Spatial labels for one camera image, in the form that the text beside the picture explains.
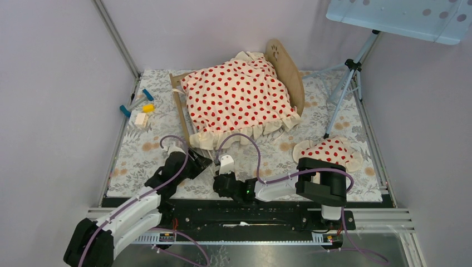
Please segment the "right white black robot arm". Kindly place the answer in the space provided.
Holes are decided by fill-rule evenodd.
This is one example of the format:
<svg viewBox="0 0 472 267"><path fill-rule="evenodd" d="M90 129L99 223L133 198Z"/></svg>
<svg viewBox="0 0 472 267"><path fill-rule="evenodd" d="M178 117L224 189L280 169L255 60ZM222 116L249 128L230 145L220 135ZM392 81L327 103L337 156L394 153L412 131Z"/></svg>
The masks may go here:
<svg viewBox="0 0 472 267"><path fill-rule="evenodd" d="M347 193L354 179L346 168L328 161L303 157L296 169L268 179L236 179L234 160L225 155L219 161L214 176L213 190L220 197L228 197L243 205L271 202L279 197L298 195L321 205L320 224L326 229L335 228L342 219L347 204Z"/></svg>

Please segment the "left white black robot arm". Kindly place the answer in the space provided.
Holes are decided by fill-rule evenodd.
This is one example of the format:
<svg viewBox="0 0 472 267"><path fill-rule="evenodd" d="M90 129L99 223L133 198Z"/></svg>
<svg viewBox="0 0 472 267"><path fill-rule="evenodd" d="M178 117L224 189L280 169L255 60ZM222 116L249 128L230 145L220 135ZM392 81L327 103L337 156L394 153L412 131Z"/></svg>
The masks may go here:
<svg viewBox="0 0 472 267"><path fill-rule="evenodd" d="M117 256L147 230L171 225L171 211L161 207L185 179L199 176L212 160L193 149L168 151L163 166L149 178L137 195L108 214L81 220L63 256L68 266L111 266Z"/></svg>

